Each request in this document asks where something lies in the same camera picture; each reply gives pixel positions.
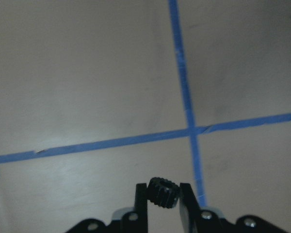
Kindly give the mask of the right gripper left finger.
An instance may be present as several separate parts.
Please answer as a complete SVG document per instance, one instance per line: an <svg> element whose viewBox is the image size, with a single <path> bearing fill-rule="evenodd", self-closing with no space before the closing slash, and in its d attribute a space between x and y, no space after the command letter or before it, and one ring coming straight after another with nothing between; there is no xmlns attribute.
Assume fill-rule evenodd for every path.
<svg viewBox="0 0 291 233"><path fill-rule="evenodd" d="M134 211L138 215L137 233L148 232L148 217L147 217L147 185L139 183L136 185Z"/></svg>

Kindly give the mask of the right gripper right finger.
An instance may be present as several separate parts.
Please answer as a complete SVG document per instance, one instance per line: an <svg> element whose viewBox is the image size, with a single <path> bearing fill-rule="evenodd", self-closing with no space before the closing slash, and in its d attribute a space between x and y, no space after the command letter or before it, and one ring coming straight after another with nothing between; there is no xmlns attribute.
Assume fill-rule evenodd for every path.
<svg viewBox="0 0 291 233"><path fill-rule="evenodd" d="M200 206L189 183L180 183L179 213L185 233L197 233Z"/></svg>

